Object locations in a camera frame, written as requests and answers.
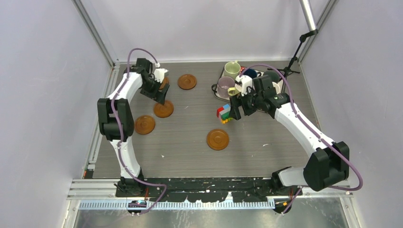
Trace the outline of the brown coaster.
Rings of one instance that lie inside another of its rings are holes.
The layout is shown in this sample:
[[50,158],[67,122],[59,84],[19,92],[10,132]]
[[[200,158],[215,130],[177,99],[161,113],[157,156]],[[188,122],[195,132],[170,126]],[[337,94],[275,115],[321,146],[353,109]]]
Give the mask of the brown coaster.
[[159,118],[167,118],[174,112],[174,105],[171,101],[166,100],[164,104],[156,103],[153,108],[154,114]]
[[134,131],[140,135],[151,133],[155,128],[155,119],[149,115],[142,115],[136,118],[134,122]]
[[225,149],[230,142],[229,135],[222,129],[213,129],[206,136],[207,145],[216,151]]
[[168,85],[168,84],[169,84],[169,78],[168,78],[167,76],[165,76],[164,79],[163,79],[163,81],[162,81],[162,83],[161,83],[161,85],[160,85],[160,87],[159,87],[159,90],[163,90],[164,87],[165,87],[166,85]]
[[177,85],[183,90],[191,90],[197,85],[197,78],[191,74],[184,74],[178,78]]

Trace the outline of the multicolour toy brick block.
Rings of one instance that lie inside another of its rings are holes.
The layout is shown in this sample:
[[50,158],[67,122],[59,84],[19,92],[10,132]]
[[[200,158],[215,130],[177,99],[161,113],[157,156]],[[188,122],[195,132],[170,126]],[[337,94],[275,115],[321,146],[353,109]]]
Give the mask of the multicolour toy brick block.
[[217,109],[216,115],[222,124],[226,124],[227,122],[233,120],[233,118],[230,117],[230,105],[229,104],[225,104],[224,106],[219,107]]

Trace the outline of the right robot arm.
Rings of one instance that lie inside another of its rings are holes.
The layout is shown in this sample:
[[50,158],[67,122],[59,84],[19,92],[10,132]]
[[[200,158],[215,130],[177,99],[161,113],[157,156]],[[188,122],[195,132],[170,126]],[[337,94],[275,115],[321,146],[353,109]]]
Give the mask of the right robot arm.
[[321,191],[344,181],[349,176],[349,147],[344,142],[334,142],[321,133],[298,109],[287,93],[277,93],[272,77],[265,75],[254,79],[237,76],[235,87],[228,90],[230,114],[235,120],[261,110],[281,123],[300,143],[308,155],[305,167],[285,167],[272,173],[271,188],[278,195],[285,194],[290,186],[308,186]]

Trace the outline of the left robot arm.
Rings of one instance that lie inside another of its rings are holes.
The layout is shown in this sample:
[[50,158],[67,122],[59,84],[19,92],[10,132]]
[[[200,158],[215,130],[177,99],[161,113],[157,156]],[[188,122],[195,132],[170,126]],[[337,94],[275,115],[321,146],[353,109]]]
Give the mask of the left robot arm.
[[161,85],[168,74],[168,69],[160,64],[139,58],[134,66],[128,65],[116,89],[97,102],[100,133],[112,145],[120,167],[120,180],[116,185],[119,193],[139,197],[145,193],[147,185],[134,153],[132,135],[135,123],[130,102],[139,91],[163,105],[169,85]]

